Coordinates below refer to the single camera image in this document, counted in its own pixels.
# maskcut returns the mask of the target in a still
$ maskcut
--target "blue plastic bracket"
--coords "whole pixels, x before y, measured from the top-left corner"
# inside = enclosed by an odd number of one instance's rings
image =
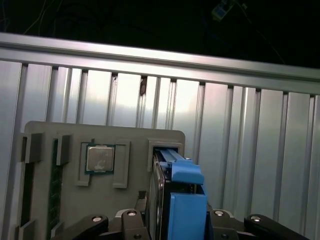
[[[172,149],[160,151],[165,161],[171,165],[171,181],[202,185],[205,177],[201,174],[201,169],[192,160],[187,160]]]
[[[171,193],[168,240],[203,240],[207,214],[207,196]]]

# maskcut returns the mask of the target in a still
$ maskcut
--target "silver metal bar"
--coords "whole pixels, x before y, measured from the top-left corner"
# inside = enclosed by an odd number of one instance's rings
[[[305,218],[305,236],[319,239],[320,221],[320,98],[314,98],[313,132],[310,156],[310,176],[308,181],[307,209]]]
[[[89,70],[85,86],[83,124],[106,125],[111,73]]]
[[[50,99],[47,120],[64,123],[67,117],[68,101],[71,84],[71,70],[59,67],[51,78]]]
[[[186,68],[154,63],[141,63],[116,59],[71,56],[66,54],[32,52],[4,48],[0,48],[0,60],[320,95],[319,83],[294,80],[294,78],[291,80],[265,78],[199,68]]]
[[[224,195],[224,132],[230,127],[226,121],[227,97],[227,85],[205,85],[199,165],[208,188],[208,201],[213,208],[222,206]]]
[[[71,70],[71,83],[66,114],[66,122],[75,124],[77,121],[79,91],[81,82],[81,69],[74,68]]]
[[[223,208],[234,212],[236,197],[237,169],[239,161],[239,143],[242,124],[242,105],[244,90],[240,86],[233,89],[232,113],[230,124],[229,148],[224,186]]]
[[[54,38],[33,37],[0,33],[0,47],[29,50],[35,52],[60,53],[91,56],[142,63],[160,63],[182,67],[197,67],[232,73],[244,73],[288,79],[316,80],[319,69],[293,67],[279,64],[243,61],[222,57],[191,55],[169,51],[150,50],[135,47],[123,47]]]
[[[172,129],[185,135],[184,156],[194,156],[199,82],[178,79]]]
[[[22,64],[20,63],[0,61],[0,236],[4,224],[7,178],[9,177],[21,70]]]
[[[241,134],[238,146],[238,165],[235,182],[234,212],[237,219],[244,219],[250,214],[252,173],[255,170],[255,124],[256,124],[256,89],[245,88],[241,113]]]
[[[30,64],[27,68],[20,130],[29,121],[46,121],[51,81],[50,66]]]
[[[289,93],[279,223],[300,232],[310,96]]]
[[[141,76],[118,75],[112,126],[136,127]]]
[[[169,87],[170,78],[160,79],[160,89],[157,100],[157,112],[156,112],[156,129],[166,129],[167,109],[169,104]]]
[[[157,103],[157,83],[158,79],[156,77],[149,76],[147,78],[142,128],[154,128]]]
[[[251,212],[273,218],[283,93],[262,90]]]

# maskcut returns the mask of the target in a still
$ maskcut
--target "gray plastic clip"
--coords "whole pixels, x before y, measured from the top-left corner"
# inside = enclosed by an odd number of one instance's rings
[[[58,139],[58,149],[56,156],[56,164],[58,166],[64,165],[69,162],[69,149],[70,149],[70,135],[59,135]]]
[[[75,185],[88,187],[90,182],[90,175],[85,174],[86,159],[87,159],[87,145],[93,143],[94,139],[79,139],[75,142],[73,150],[74,159],[77,161],[75,164]]]
[[[35,239],[35,225],[36,221],[28,221],[25,225],[20,227],[19,240],[30,240]]]
[[[64,222],[60,221],[57,225],[55,225],[51,230],[51,238],[55,237],[56,235],[62,233],[64,230]]]
[[[128,185],[130,157],[130,141],[118,140],[115,145],[113,187],[117,189],[126,189]]]
[[[21,133],[18,144],[19,162],[26,164],[41,160],[42,133]]]

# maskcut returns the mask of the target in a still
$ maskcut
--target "metal wall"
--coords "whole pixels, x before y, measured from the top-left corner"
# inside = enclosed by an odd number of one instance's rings
[[[0,61],[3,229],[8,216],[16,220],[16,138],[27,122],[47,121],[181,130],[185,156],[200,164],[214,208],[240,220],[263,214],[320,240],[320,83],[207,70],[195,75],[169,66],[151,75],[150,66],[144,66],[146,74],[94,67],[108,63],[101,59],[43,60],[35,52],[12,57],[12,49],[1,54],[11,60]],[[78,68],[67,68],[67,60]],[[42,64],[19,63],[37,61]]]

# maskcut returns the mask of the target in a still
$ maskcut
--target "metal frame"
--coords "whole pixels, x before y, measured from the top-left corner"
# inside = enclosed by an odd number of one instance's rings
[[[8,33],[0,60],[320,94],[319,69]]]

